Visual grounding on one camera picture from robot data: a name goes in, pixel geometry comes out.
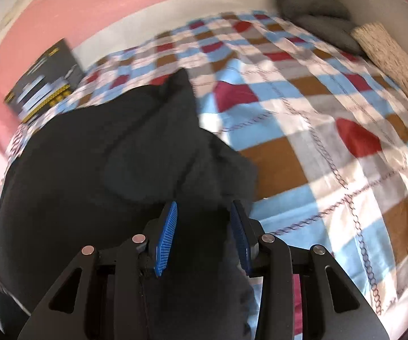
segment metal pin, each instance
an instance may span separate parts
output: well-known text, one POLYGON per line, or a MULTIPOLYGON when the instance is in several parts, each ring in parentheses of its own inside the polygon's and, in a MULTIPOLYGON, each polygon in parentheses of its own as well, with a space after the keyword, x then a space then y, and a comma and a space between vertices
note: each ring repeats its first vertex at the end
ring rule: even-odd
POLYGON ((141 244, 141 243, 144 243, 144 241, 146 240, 146 237, 143 234, 137 234, 137 235, 134 235, 131 240, 133 243, 141 244))
POLYGON ((81 250, 81 253, 84 254, 85 256, 89 256, 90 254, 94 253, 94 247, 92 245, 84 246, 83 249, 81 250))
POLYGON ((314 251, 315 254, 322 255, 322 254, 325 253, 325 248, 323 246, 321 246, 321 245, 314 245, 313 251, 314 251))
POLYGON ((271 234, 264 234, 262 235, 262 241, 265 243, 273 243, 275 241, 275 237, 271 234))

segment black fabric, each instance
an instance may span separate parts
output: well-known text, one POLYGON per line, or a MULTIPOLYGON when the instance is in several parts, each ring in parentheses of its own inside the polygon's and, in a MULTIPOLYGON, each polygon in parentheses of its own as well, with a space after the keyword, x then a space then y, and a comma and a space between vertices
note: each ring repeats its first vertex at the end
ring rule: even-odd
POLYGON ((302 27, 322 40, 354 55, 363 50, 350 32, 356 25, 350 21, 346 7, 336 0, 276 0, 283 18, 302 27))
POLYGON ((251 206, 254 166, 199 128, 185 70, 59 115, 11 166, 0 205, 0 280, 32 311, 85 245, 140 233, 165 201, 178 224, 162 278, 146 284, 155 339, 244 339, 252 290, 228 236, 251 206))

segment beige pillow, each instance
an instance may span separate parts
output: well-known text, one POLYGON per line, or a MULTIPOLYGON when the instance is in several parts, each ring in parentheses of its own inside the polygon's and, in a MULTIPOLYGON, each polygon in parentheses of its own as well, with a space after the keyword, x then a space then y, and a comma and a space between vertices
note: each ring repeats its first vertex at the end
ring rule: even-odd
POLYGON ((368 57, 393 79, 408 97, 408 55, 380 23, 364 24, 352 31, 368 57))

